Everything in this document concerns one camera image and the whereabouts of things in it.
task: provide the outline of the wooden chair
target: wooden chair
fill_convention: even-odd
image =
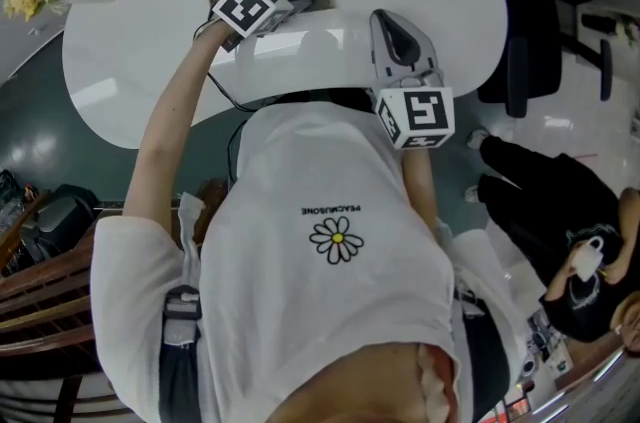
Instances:
[[[24,212],[22,212],[22,215],[13,223],[11,228],[0,235],[0,272],[2,272],[13,255],[18,251],[18,247],[20,246],[20,227],[40,209],[49,195],[51,195],[51,192],[43,190],[40,195],[36,197],[35,201],[25,206]]]
[[[196,224],[196,242],[204,240],[226,194],[226,183],[219,181],[198,192],[206,209]],[[117,213],[104,211],[98,219]],[[0,379],[60,379],[100,371],[89,296],[96,223],[72,251],[0,279]],[[177,211],[172,235],[179,244]]]

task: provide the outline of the white t-shirt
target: white t-shirt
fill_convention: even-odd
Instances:
[[[276,105],[246,125],[239,181],[202,247],[204,422],[264,423],[298,387],[373,344],[424,343],[456,365],[453,268],[404,188],[374,115]],[[182,253],[155,223],[99,222],[91,272],[98,353],[124,403],[159,421],[166,293]]]

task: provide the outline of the floor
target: floor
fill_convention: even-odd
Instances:
[[[244,119],[232,110],[193,129],[176,194],[196,191],[206,179],[226,178],[227,143]],[[0,168],[12,170],[21,183],[41,189],[70,183],[102,201],[124,199],[136,152],[104,141],[80,118],[64,81],[62,36],[0,87],[0,130]]]

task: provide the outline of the white table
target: white table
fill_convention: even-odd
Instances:
[[[376,8],[405,16],[431,37],[456,96],[482,85],[504,48],[504,0],[333,1],[333,10],[300,15],[275,34],[250,39],[231,54],[221,51],[212,72],[242,103],[300,90],[372,86],[369,16]],[[208,0],[118,0],[71,9],[65,78],[94,132],[117,146],[139,147],[153,106],[208,8]],[[194,124],[228,108],[206,84]]]

